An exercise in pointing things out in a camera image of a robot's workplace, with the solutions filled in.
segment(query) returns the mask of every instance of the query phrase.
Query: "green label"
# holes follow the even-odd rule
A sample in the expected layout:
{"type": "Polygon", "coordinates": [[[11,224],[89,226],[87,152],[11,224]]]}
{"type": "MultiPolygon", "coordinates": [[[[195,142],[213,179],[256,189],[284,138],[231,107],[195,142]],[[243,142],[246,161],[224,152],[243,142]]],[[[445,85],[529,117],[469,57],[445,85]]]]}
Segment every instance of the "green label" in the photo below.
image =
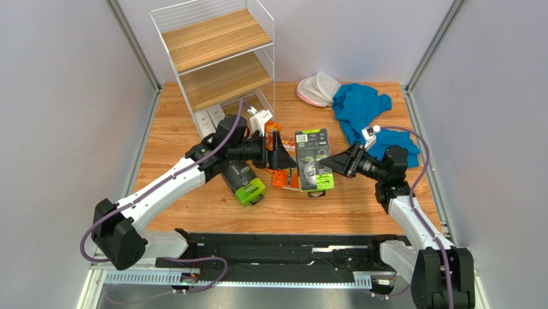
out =
{"type": "Polygon", "coordinates": [[[251,202],[255,201],[265,193],[266,187],[264,186],[264,183],[260,179],[255,178],[246,186],[236,190],[234,195],[243,206],[249,206],[251,202]]]}
{"type": "Polygon", "coordinates": [[[301,131],[303,134],[309,134],[309,133],[317,133],[317,132],[320,132],[320,129],[315,129],[315,130],[306,130],[306,131],[301,131]]]}
{"type": "Polygon", "coordinates": [[[330,190],[335,187],[335,181],[333,179],[333,174],[327,175],[316,175],[316,181],[318,184],[318,190],[330,190]]]}

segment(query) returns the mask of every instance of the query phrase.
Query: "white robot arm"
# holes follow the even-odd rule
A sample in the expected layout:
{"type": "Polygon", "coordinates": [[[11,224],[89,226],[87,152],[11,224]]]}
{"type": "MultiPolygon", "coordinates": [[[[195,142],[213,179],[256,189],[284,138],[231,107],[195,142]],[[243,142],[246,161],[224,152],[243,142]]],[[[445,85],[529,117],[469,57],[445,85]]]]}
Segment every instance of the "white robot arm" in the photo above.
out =
{"type": "MultiPolygon", "coordinates": [[[[268,121],[268,114],[258,115],[268,121]]],[[[297,167],[277,131],[273,132],[270,151],[266,148],[264,130],[258,129],[252,137],[244,138],[246,130],[245,119],[228,115],[220,121],[215,133],[192,147],[174,167],[148,186],[116,203],[104,199],[97,204],[94,224],[80,244],[82,255],[92,262],[110,261],[118,270],[131,267],[141,258],[178,258],[188,247],[181,234],[145,230],[165,208],[227,170],[232,160],[251,160],[255,166],[269,169],[297,167]],[[85,253],[84,242],[89,235],[107,260],[97,260],[85,253]]]]}
{"type": "MultiPolygon", "coordinates": [[[[401,127],[391,128],[416,134],[401,127]]],[[[362,130],[365,145],[356,142],[346,151],[322,159],[320,163],[348,178],[362,174],[377,181],[377,201],[403,229],[411,247],[397,240],[395,235],[375,236],[372,247],[378,251],[376,262],[391,266],[409,283],[418,308],[453,308],[453,305],[454,308],[473,308],[475,296],[470,251],[455,247],[424,214],[414,197],[416,183],[410,187],[405,181],[406,149],[390,146],[382,160],[367,153],[380,130],[378,126],[366,127],[362,130]]]]}

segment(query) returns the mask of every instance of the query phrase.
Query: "white plug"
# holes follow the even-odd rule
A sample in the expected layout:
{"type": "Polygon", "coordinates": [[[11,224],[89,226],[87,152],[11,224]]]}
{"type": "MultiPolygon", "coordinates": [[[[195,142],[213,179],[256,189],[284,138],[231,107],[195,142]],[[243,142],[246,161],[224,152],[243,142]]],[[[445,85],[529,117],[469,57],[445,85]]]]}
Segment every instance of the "white plug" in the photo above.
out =
{"type": "Polygon", "coordinates": [[[248,108],[248,113],[251,115],[255,115],[257,114],[257,110],[253,106],[250,106],[250,108],[248,108]]]}

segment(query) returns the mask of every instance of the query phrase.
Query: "green battery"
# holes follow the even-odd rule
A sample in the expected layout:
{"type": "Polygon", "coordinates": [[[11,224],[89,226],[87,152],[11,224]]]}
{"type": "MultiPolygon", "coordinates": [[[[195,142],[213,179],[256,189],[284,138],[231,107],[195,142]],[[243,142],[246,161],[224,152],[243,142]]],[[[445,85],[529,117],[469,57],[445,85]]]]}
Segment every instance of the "green battery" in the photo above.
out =
{"type": "Polygon", "coordinates": [[[266,186],[245,161],[230,162],[222,175],[242,206],[255,205],[264,198],[266,186]]]}

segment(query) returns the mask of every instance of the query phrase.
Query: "blue towel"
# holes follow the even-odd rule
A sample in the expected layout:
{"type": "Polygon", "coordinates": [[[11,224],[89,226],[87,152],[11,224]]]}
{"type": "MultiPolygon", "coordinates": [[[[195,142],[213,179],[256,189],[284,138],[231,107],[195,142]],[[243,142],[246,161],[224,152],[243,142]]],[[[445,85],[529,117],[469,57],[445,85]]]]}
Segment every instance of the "blue towel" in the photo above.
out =
{"type": "MultiPolygon", "coordinates": [[[[382,112],[390,109],[392,109],[392,99],[388,95],[378,95],[376,89],[365,85],[343,85],[333,97],[335,118],[340,121],[342,131],[351,145],[355,142],[365,144],[361,130],[369,126],[382,112]]],[[[386,148],[390,145],[398,145],[409,151],[407,166],[419,166],[417,157],[419,148],[413,144],[407,132],[384,129],[377,134],[375,145],[367,152],[382,159],[386,148]]]]}

